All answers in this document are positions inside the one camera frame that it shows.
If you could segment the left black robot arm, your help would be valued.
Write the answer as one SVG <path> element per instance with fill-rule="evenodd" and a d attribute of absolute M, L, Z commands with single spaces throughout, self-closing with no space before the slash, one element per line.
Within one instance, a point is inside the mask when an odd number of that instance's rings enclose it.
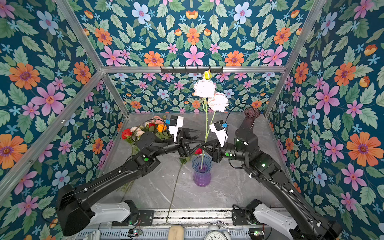
<path fill-rule="evenodd" d="M 137 142 L 139 152 L 128 157 L 124 164 L 94 181 L 75 188 L 63 187 L 59 191 L 56 213 L 63 235 L 73 236 L 92 224 L 135 224 L 139 213 L 132 201 L 115 204 L 101 204 L 99 201 L 126 183 L 153 171 L 160 164 L 158 156 L 178 152 L 181 157 L 187 157 L 211 144 L 211 141 L 184 138 L 162 140 L 152 132 L 144 133 Z"/>

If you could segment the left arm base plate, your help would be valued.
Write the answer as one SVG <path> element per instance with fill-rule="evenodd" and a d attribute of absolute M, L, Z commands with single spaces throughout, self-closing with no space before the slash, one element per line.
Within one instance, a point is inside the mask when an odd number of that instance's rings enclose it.
<path fill-rule="evenodd" d="M 151 226 L 154 220 L 155 211 L 153 210 L 138 210 L 136 213 L 130 214 L 128 218 L 122 222 L 113 221 L 114 227 L 138 227 Z"/>

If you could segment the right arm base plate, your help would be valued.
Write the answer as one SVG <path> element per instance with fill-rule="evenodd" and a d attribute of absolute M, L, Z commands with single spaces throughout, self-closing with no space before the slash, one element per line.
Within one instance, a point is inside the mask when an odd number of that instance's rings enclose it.
<path fill-rule="evenodd" d="M 238 205 L 232 205 L 232 221 L 234 226 L 254 226 L 259 222 L 251 211 Z"/>

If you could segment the blue purple glass vase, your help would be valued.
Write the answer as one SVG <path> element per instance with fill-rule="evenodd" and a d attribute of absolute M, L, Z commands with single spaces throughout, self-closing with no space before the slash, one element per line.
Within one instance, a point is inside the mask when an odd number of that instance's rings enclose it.
<path fill-rule="evenodd" d="M 213 166 L 212 157 L 210 155 L 196 155 L 192 159 L 192 167 L 194 170 L 193 181 L 199 187 L 206 187 L 211 183 L 211 169 Z"/>

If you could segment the red rose stem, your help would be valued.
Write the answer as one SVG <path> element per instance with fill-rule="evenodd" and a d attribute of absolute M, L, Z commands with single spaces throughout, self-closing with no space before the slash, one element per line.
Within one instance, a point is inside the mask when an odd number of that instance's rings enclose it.
<path fill-rule="evenodd" d="M 192 201 L 194 200 L 193 196 L 197 196 L 190 190 L 192 184 L 194 184 L 194 170 L 192 167 L 189 167 L 189 165 L 191 165 L 190 162 L 194 159 L 194 157 L 199 156 L 201 153 L 203 153 L 203 151 L 201 149 L 197 149 L 190 156 L 180 157 L 179 159 L 180 167 L 175 180 L 173 195 L 166 217 L 166 224 L 171 223 L 170 214 L 174 209 L 190 208 L 192 206 Z"/>

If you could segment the pink peony flower stem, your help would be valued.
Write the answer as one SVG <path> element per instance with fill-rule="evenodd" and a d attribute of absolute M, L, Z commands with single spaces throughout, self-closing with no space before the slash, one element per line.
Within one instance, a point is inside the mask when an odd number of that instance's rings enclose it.
<path fill-rule="evenodd" d="M 223 93 L 217 92 L 216 84 L 211 80 L 211 70 L 205 71 L 202 79 L 194 84 L 195 97 L 203 100 L 203 111 L 206 114 L 206 127 L 204 142 L 208 141 L 210 127 L 213 124 L 216 112 L 224 113 L 229 106 L 229 100 Z"/>

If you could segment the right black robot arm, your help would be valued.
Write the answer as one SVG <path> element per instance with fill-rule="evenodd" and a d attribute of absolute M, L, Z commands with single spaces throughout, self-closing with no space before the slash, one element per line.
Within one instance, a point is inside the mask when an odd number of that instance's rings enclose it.
<path fill-rule="evenodd" d="M 249 222 L 270 226 L 290 240 L 335 240 L 342 232 L 335 220 L 323 217 L 294 187 L 281 166 L 260 150 L 258 137 L 252 127 L 240 127 L 234 143 L 220 144 L 219 139 L 200 144 L 213 157 L 242 161 L 242 169 L 250 178 L 264 185 L 288 211 L 286 216 L 275 212 L 260 201 L 247 206 Z"/>

